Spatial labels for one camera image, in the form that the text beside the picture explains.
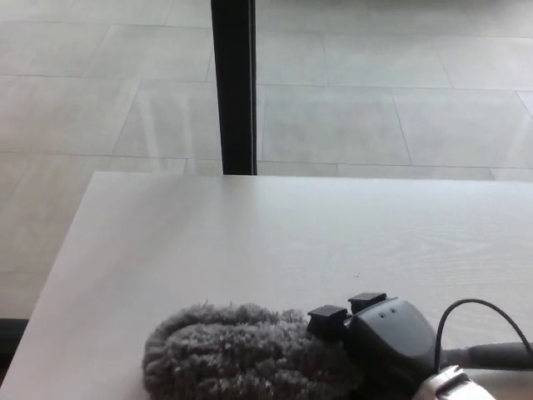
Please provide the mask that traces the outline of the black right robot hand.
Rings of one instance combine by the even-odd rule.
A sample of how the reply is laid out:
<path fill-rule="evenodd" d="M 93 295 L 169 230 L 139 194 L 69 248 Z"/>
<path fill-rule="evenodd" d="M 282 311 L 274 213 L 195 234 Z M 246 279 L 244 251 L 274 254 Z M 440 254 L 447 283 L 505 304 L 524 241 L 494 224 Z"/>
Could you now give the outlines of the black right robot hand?
<path fill-rule="evenodd" d="M 384 292 L 362 292 L 348 302 L 350 309 L 324 305 L 311 310 L 308 332 L 340 343 L 361 371 L 354 399 L 412 398 L 433 374 L 435 329 L 412 303 Z"/>

